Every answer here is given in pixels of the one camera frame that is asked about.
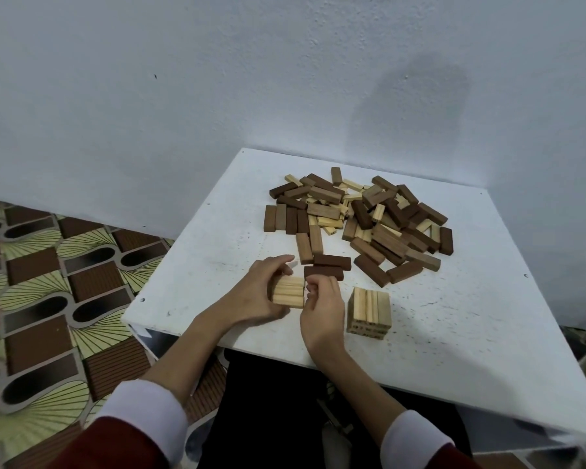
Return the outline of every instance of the white sleeve cuff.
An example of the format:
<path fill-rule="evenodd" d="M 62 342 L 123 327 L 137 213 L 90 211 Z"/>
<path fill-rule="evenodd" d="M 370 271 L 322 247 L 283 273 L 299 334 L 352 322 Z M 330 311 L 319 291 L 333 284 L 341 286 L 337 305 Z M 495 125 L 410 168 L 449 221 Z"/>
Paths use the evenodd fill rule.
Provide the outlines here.
<path fill-rule="evenodd" d="M 175 396 L 154 382 L 120 383 L 95 417 L 113 417 L 134 426 L 159 447 L 171 466 L 182 459 L 187 416 Z"/>
<path fill-rule="evenodd" d="M 384 435 L 380 461 L 383 469 L 424 469 L 448 443 L 453 444 L 451 438 L 416 411 L 407 410 Z"/>

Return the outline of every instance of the person's left hand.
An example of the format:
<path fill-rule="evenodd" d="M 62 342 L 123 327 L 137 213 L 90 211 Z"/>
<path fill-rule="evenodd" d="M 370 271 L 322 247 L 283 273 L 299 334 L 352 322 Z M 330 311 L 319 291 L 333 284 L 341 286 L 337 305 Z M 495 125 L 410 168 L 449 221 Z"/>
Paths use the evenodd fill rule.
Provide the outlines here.
<path fill-rule="evenodd" d="M 287 262 L 294 258 L 293 255 L 280 255 L 256 260 L 241 281 L 214 306 L 219 308 L 219 313 L 229 319 L 230 325 L 248 321 L 260 323 L 283 318 L 289 312 L 289 308 L 269 301 L 267 286 L 276 274 L 293 274 Z"/>

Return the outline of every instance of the textured wall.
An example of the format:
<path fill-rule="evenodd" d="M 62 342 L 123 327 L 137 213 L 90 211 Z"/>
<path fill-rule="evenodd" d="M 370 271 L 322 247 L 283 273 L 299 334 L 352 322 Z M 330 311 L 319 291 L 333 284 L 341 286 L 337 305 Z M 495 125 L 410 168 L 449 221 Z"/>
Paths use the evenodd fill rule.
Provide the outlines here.
<path fill-rule="evenodd" d="M 0 199 L 175 236 L 242 146 L 490 188 L 586 320 L 586 0 L 0 0 Z"/>

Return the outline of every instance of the patterned carpet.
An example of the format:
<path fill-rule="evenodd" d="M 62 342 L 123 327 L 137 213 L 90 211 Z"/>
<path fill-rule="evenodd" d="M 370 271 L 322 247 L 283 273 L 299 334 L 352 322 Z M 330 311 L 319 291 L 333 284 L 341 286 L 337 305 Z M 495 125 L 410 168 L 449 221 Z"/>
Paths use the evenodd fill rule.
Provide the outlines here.
<path fill-rule="evenodd" d="M 45 467 L 152 358 L 121 323 L 173 241 L 0 203 L 0 467 Z M 205 371 L 186 411 L 219 406 Z"/>

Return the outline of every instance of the person's right hand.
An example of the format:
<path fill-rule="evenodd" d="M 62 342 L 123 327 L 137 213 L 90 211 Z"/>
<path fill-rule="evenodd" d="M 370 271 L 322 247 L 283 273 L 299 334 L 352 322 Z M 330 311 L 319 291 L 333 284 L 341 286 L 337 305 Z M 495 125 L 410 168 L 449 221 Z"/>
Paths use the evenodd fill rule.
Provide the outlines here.
<path fill-rule="evenodd" d="M 308 353 L 323 370 L 330 361 L 345 353 L 345 304 L 334 276 L 311 275 L 306 282 L 309 294 L 299 323 Z"/>

